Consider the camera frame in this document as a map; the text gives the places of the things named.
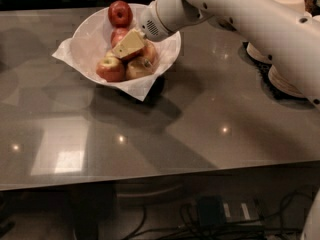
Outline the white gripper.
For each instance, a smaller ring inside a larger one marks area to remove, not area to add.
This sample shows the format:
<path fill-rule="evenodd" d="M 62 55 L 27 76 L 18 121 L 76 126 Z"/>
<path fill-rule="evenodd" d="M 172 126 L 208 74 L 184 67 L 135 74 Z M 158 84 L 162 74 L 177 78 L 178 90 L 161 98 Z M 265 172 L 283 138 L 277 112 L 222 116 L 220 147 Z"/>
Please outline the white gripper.
<path fill-rule="evenodd" d="M 112 49 L 120 59 L 127 58 L 146 45 L 145 37 L 161 42 L 180 29 L 201 23 L 204 20 L 199 9 L 186 0 L 154 0 L 139 16 L 139 29 L 131 29 Z"/>

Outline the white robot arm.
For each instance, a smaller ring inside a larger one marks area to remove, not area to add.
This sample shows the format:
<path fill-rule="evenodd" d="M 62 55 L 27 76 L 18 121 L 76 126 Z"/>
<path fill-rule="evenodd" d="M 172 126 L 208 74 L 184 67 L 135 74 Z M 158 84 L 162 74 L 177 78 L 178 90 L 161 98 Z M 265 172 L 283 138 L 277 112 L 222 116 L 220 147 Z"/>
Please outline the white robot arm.
<path fill-rule="evenodd" d="M 154 0 L 138 26 L 151 41 L 167 41 L 179 30 L 212 17 L 223 20 L 265 56 L 272 67 L 266 87 L 306 101 L 284 110 L 263 100 L 252 77 L 230 68 L 215 84 L 211 122 L 233 129 L 235 141 L 214 155 L 235 167 L 319 158 L 320 23 L 274 0 Z"/>

